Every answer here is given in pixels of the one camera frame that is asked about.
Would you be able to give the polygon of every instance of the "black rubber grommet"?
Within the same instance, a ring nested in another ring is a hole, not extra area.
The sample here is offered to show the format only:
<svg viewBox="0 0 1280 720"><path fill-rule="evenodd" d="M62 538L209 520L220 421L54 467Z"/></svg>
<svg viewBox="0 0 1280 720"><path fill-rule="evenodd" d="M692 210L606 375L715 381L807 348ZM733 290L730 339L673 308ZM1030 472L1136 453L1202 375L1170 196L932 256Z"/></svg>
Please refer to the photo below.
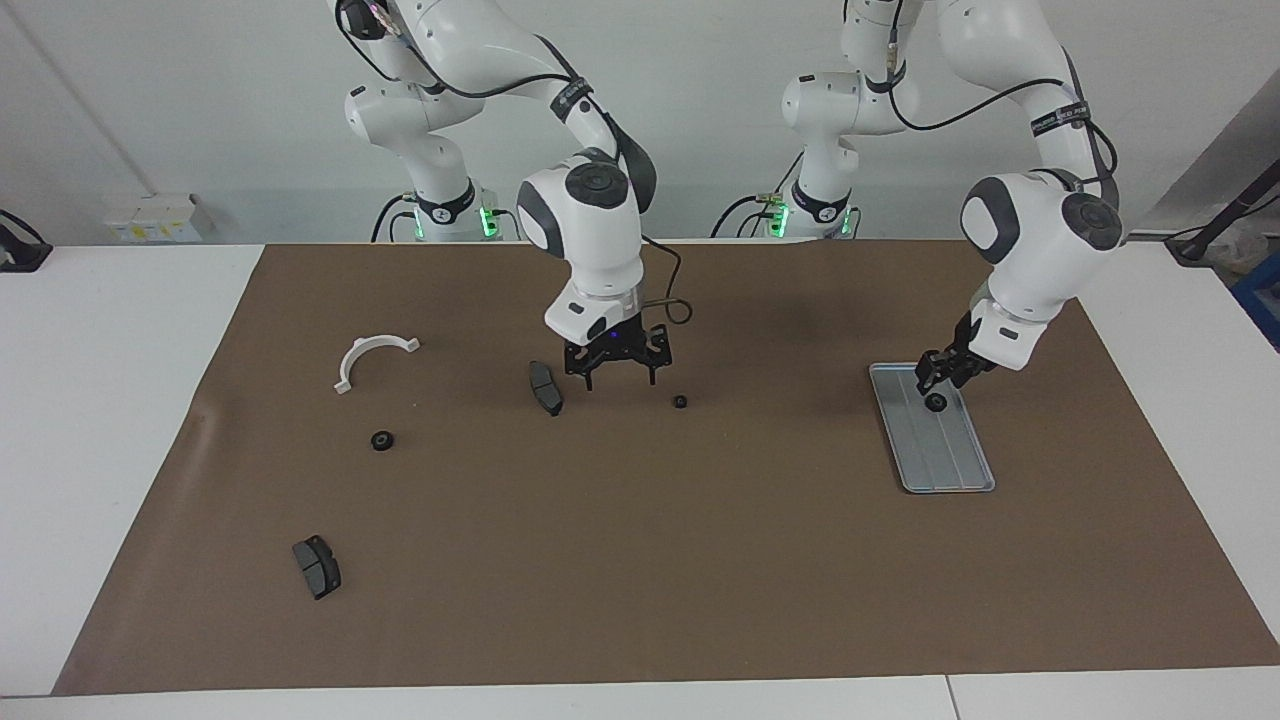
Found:
<svg viewBox="0 0 1280 720"><path fill-rule="evenodd" d="M387 430L379 430L374 433L374 437L369 442L378 452L387 452L396 446L396 436Z"/></svg>
<svg viewBox="0 0 1280 720"><path fill-rule="evenodd" d="M928 407L931 413L942 413L947 409L947 405L950 405L947 398L936 392L924 398L924 406Z"/></svg>

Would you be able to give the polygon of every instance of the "black strap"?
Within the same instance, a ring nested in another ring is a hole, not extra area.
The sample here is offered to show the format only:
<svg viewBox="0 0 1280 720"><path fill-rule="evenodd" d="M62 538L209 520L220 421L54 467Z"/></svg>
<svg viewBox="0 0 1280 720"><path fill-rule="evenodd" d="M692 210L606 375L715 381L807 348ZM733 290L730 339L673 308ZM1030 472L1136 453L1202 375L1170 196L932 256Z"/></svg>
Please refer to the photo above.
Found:
<svg viewBox="0 0 1280 720"><path fill-rule="evenodd" d="M796 199L796 205L799 205L805 213L813 215L814 222L819 224L836 222L836 219L840 218L840 211L849 205L849 199L852 197L852 195L854 191L849 191L849 195L841 200L836 200L835 202L823 202L822 200L812 197L805 191L800 190L799 182L791 186L791 196Z"/></svg>
<svg viewBox="0 0 1280 720"><path fill-rule="evenodd" d="M591 83L586 82L585 77L575 79L566 85L564 90L559 91L559 95L552 100L552 113L556 113L556 117L563 123L568 119L568 114L573 111L573 106L591 92Z"/></svg>
<svg viewBox="0 0 1280 720"><path fill-rule="evenodd" d="M439 204L419 196L417 206L422 209L422 213L425 213L428 218L431 218L433 223L438 225L452 225L458 220L458 217L462 215L462 213L466 213L467 208L475 202L475 199L476 186L468 179L467 191L457 199Z"/></svg>
<svg viewBox="0 0 1280 720"><path fill-rule="evenodd" d="M1083 123L1093 118L1093 111L1089 110L1088 102L1076 102L1075 105L1068 105L1065 108L1059 108L1052 113L1044 115L1043 118L1037 118L1032 122L1032 135L1039 137L1050 131L1055 131L1062 126L1069 126L1071 123Z"/></svg>

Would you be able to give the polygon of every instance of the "cable clip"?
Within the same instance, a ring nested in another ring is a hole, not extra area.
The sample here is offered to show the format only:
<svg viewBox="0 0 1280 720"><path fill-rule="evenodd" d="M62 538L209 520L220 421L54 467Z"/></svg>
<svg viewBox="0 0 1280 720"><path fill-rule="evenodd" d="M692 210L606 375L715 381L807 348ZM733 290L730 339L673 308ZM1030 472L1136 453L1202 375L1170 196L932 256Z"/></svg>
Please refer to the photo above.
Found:
<svg viewBox="0 0 1280 720"><path fill-rule="evenodd" d="M1039 137L1062 126L1083 123L1092 118L1093 118L1093 111L1089 110L1089 104L1076 102L1074 105L1059 108L1057 110L1053 110L1052 113L1044 115L1043 118L1037 118L1034 122L1032 122L1032 135Z"/></svg>

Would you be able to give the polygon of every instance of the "black stand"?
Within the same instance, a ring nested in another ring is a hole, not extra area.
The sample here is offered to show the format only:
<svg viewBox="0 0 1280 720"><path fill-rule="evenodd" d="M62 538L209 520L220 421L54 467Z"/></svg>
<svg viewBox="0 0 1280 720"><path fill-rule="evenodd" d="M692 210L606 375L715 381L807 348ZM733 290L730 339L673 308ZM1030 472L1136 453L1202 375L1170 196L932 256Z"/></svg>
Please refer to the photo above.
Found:
<svg viewBox="0 0 1280 720"><path fill-rule="evenodd" d="M13 263L0 261L0 273L35 273L54 251L51 245L28 245L9 228L0 225L0 247L13 258Z"/></svg>
<svg viewBox="0 0 1280 720"><path fill-rule="evenodd" d="M1258 179L1253 181L1253 184L1213 218L1213 222L1206 225L1199 234L1187 242L1166 241L1165 247L1184 268L1207 268L1204 254L1208 252L1208 246L1221 237L1226 228L1243 218L1276 184L1280 184L1280 160L1276 160Z"/></svg>

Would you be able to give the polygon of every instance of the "blue box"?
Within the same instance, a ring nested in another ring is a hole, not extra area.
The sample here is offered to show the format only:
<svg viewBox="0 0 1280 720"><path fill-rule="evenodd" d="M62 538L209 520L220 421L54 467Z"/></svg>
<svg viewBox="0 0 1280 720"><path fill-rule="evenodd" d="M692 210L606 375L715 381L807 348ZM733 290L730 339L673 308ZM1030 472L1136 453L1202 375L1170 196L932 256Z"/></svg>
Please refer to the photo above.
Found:
<svg viewBox="0 0 1280 720"><path fill-rule="evenodd" d="M1271 346L1280 350L1280 252L1258 265L1249 277L1235 283L1231 295L1253 318Z"/></svg>

